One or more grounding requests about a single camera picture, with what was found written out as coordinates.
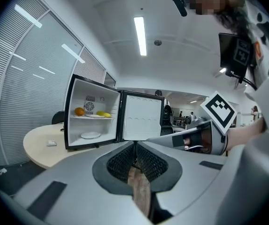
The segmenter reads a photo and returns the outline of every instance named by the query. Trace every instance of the open fridge door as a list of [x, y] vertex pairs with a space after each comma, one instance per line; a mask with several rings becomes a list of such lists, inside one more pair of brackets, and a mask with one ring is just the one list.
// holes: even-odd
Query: open fridge door
[[122, 91], [120, 140], [145, 141], [161, 135], [164, 98]]

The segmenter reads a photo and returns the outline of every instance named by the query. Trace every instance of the wall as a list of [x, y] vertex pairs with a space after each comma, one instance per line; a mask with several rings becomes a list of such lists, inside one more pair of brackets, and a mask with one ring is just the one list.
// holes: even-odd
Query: wall
[[120, 77], [120, 67], [111, 60], [103, 45], [85, 22], [84, 19], [89, 19], [89, 17], [83, 19], [67, 0], [44, 1], [63, 20], [70, 30], [84, 42], [108, 73], [118, 81]]
[[174, 111], [174, 116], [178, 117], [180, 114], [180, 111], [182, 111], [182, 116], [190, 116], [191, 112], [195, 111], [195, 106], [191, 104], [183, 104], [183, 103], [177, 103], [173, 102], [173, 100], [169, 100], [170, 105], [172, 107], [172, 110]]
[[193, 103], [194, 104], [194, 107], [195, 107], [195, 111], [194, 111], [194, 115], [198, 118], [200, 117], [200, 105], [203, 103], [204, 101], [197, 101], [196, 103]]
[[117, 87], [180, 91], [203, 96], [210, 96], [217, 90], [228, 101], [238, 103], [234, 86], [228, 83], [226, 76], [214, 78], [207, 69], [185, 66], [177, 61], [169, 65], [148, 61], [142, 58], [139, 64], [125, 65]]
[[247, 96], [243, 93], [244, 90], [240, 90], [237, 93], [238, 101], [239, 101], [239, 111], [241, 112], [241, 121], [237, 122], [237, 126], [240, 125], [249, 125], [253, 123], [253, 116], [251, 115], [251, 108], [254, 107], [255, 105], [258, 108], [258, 111], [260, 113], [261, 117], [261, 108], [257, 105], [256, 102], [250, 100], [247, 98]]
[[239, 106], [239, 104], [235, 104], [235, 103], [230, 103], [230, 104], [238, 112], [236, 125], [237, 125], [237, 127], [240, 127], [242, 125], [242, 114], [241, 114], [240, 106]]

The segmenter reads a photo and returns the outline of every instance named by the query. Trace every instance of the glass wall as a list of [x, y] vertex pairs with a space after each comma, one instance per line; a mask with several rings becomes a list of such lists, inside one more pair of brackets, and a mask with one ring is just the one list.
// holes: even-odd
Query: glass wall
[[111, 88], [114, 88], [115, 80], [108, 73], [106, 73], [104, 84]]
[[50, 125], [63, 110], [80, 44], [51, 12], [21, 40], [5, 74], [0, 98], [0, 134], [9, 164], [29, 160], [23, 138], [34, 128]]
[[[0, 89], [11, 52], [33, 23], [36, 24], [47, 11], [48, 8], [40, 0], [12, 0], [0, 15]], [[0, 143], [0, 165], [6, 164], [8, 161]]]

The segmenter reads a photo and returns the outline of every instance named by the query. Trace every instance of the human arm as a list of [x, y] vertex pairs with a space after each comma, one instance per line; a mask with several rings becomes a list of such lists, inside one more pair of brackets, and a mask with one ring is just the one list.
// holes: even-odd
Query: human arm
[[264, 124], [264, 119], [260, 118], [255, 123], [246, 127], [229, 128], [227, 131], [228, 143], [226, 151], [231, 150], [236, 145], [248, 143], [251, 138], [263, 131]]
[[[253, 124], [246, 127], [229, 128], [227, 131], [227, 142], [225, 144], [225, 146], [227, 146], [226, 151], [231, 150], [236, 145], [247, 144], [251, 138], [262, 133], [264, 124], [264, 119], [260, 118]], [[209, 129], [202, 131], [201, 139], [203, 146], [208, 148], [211, 146], [211, 132]], [[191, 145], [191, 143], [190, 138], [184, 139], [184, 145]]]

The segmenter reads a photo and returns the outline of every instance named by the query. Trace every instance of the paper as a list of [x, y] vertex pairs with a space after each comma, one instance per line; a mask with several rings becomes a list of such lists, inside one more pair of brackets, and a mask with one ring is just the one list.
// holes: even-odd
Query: paper
[[53, 147], [53, 146], [57, 146], [57, 144], [56, 144], [55, 141], [51, 141], [51, 140], [49, 140], [47, 146], [48, 146], [48, 147]]
[[3, 173], [7, 173], [7, 169], [6, 168], [0, 169], [0, 175], [2, 175]]

